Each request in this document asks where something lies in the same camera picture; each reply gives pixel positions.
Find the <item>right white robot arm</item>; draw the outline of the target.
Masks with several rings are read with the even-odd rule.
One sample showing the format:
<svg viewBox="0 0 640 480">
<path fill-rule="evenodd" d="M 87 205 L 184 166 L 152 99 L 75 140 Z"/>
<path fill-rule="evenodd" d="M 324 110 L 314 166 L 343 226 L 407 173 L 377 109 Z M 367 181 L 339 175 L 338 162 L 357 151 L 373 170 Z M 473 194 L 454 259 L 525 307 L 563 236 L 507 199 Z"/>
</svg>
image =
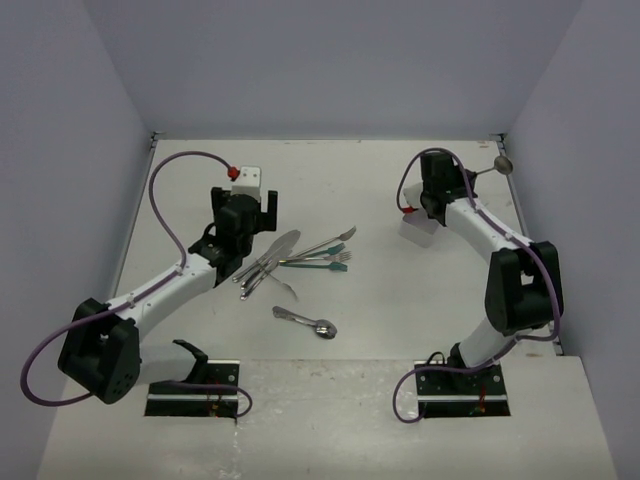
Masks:
<svg viewBox="0 0 640 480">
<path fill-rule="evenodd" d="M 551 242 L 535 242 L 491 214 L 474 191 L 477 175 L 453 152 L 430 148 L 419 162 L 419 201 L 427 217 L 459 235 L 488 265 L 484 317 L 451 348 L 436 375 L 467 393 L 518 342 L 552 342 L 559 336 L 564 311 L 559 254 Z"/>
</svg>

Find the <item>white three-compartment container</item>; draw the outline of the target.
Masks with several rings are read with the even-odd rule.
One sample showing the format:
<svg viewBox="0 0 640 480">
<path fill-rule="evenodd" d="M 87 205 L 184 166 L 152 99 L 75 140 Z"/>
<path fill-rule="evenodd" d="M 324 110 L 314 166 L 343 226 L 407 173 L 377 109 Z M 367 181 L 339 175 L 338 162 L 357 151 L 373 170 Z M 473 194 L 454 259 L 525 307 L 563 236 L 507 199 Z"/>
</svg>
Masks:
<svg viewBox="0 0 640 480">
<path fill-rule="evenodd" d="M 398 229 L 399 235 L 405 240 L 421 247 L 428 248 L 434 240 L 440 224 L 428 217 L 423 210 L 405 214 Z"/>
</svg>

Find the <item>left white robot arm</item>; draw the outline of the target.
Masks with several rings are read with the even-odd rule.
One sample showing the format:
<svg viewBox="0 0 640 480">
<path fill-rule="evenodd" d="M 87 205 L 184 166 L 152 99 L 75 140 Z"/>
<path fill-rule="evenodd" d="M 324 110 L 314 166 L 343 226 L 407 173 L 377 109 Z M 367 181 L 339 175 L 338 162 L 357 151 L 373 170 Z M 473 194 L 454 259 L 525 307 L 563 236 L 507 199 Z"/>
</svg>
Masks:
<svg viewBox="0 0 640 480">
<path fill-rule="evenodd" d="M 143 349 L 142 340 L 195 297 L 232 277 L 251 253 L 256 234 L 277 228 L 278 194 L 267 201 L 211 190 L 213 222 L 179 262 L 127 295 L 83 302 L 66 335 L 58 368 L 105 404 L 134 386 L 165 383 L 187 393 L 208 379 L 208 357 L 193 344 L 174 340 Z"/>
</svg>

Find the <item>large silver fork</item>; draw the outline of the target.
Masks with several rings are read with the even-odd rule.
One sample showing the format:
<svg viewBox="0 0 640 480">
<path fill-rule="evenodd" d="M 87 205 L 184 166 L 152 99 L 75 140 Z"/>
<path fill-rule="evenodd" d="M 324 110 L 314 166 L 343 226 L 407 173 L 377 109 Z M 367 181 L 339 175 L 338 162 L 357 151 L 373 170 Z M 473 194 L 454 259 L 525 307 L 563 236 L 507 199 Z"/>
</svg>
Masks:
<svg viewBox="0 0 640 480">
<path fill-rule="evenodd" d="M 341 233 L 338 236 L 329 238 L 327 240 L 324 240 L 324 241 L 320 242 L 319 244 L 313 245 L 311 247 L 308 247 L 308 248 L 306 248 L 304 250 L 301 250 L 301 251 L 297 252 L 296 254 L 294 254 L 294 257 L 304 256 L 304 255 L 309 254 L 309 253 L 311 253 L 313 251 L 319 250 L 322 247 L 328 246 L 328 245 L 330 245 L 330 244 L 332 244 L 334 242 L 345 242 L 345 241 L 349 240 L 356 233 L 356 231 L 357 231 L 357 227 L 353 226 L 349 230 L 347 230 L 346 232 Z"/>
</svg>

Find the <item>short silver spoon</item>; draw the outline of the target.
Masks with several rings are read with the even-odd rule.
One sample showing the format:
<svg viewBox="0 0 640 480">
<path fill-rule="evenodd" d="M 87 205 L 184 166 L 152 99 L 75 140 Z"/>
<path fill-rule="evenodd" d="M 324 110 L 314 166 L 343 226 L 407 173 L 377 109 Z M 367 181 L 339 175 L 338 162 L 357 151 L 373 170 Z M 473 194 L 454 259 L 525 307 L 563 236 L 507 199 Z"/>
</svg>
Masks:
<svg viewBox="0 0 640 480">
<path fill-rule="evenodd" d="M 275 318 L 293 321 L 301 325 L 310 327 L 314 333 L 325 340 L 332 340 L 337 335 L 337 327 L 330 321 L 325 319 L 314 320 L 305 316 L 295 314 L 290 310 L 287 310 L 280 306 L 274 306 L 272 308 L 272 314 Z"/>
</svg>

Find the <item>long silver spoon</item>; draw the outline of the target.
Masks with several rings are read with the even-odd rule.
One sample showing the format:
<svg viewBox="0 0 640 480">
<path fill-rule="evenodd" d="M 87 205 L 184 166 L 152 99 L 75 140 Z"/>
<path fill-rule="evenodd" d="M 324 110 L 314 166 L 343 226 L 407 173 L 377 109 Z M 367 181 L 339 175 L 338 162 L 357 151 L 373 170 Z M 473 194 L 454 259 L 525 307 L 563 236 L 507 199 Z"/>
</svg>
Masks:
<svg viewBox="0 0 640 480">
<path fill-rule="evenodd" d="M 498 155 L 494 158 L 493 165 L 475 172 L 476 176 L 481 176 L 491 172 L 497 172 L 503 176 L 509 176 L 514 170 L 512 161 L 506 155 Z"/>
</svg>

